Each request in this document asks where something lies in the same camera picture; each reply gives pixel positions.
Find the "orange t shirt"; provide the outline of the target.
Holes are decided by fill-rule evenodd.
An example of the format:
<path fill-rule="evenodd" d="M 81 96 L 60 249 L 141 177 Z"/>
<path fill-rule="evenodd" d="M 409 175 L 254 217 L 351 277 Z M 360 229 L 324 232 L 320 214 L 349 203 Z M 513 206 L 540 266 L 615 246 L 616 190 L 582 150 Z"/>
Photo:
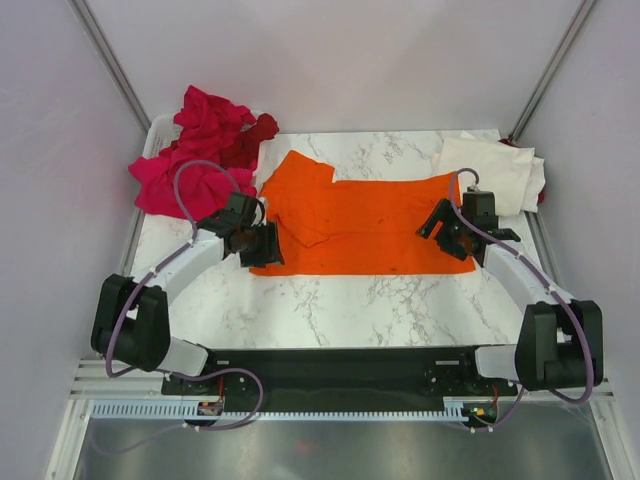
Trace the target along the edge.
<path fill-rule="evenodd" d="M 448 196 L 448 174 L 413 181 L 341 180 L 332 166 L 290 151 L 261 195 L 277 225 L 283 264 L 252 269 L 293 275 L 458 275 L 473 260 L 442 252 L 417 233 Z"/>

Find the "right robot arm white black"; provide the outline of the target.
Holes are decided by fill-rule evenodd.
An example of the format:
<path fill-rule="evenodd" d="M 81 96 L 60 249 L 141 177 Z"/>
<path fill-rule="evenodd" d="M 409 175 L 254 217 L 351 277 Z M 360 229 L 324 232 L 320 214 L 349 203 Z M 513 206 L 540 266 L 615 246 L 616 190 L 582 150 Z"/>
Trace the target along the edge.
<path fill-rule="evenodd" d="M 520 248 L 520 237 L 500 227 L 492 193 L 469 190 L 460 206 L 441 199 L 418 234 L 455 259 L 475 261 L 523 315 L 516 343 L 480 346 L 475 359 L 458 368 L 465 391 L 481 393 L 494 379 L 554 392 L 592 391 L 602 382 L 601 308 L 574 298 L 534 264 Z"/>

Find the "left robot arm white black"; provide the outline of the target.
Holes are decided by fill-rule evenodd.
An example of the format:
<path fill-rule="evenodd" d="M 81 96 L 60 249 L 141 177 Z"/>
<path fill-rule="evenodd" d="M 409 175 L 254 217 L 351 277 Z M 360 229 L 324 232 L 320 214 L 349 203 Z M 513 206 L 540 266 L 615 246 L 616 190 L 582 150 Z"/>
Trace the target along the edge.
<path fill-rule="evenodd" d="M 206 270 L 227 257 L 243 268 L 282 264 L 277 226 L 266 219 L 258 198 L 233 193 L 226 206 L 192 224 L 192 235 L 159 264 L 133 276 L 113 274 L 102 284 L 91 333 L 91 348 L 130 370 L 161 371 L 184 377 L 198 393 L 219 382 L 218 367 L 206 347 L 174 337 L 169 307 Z"/>

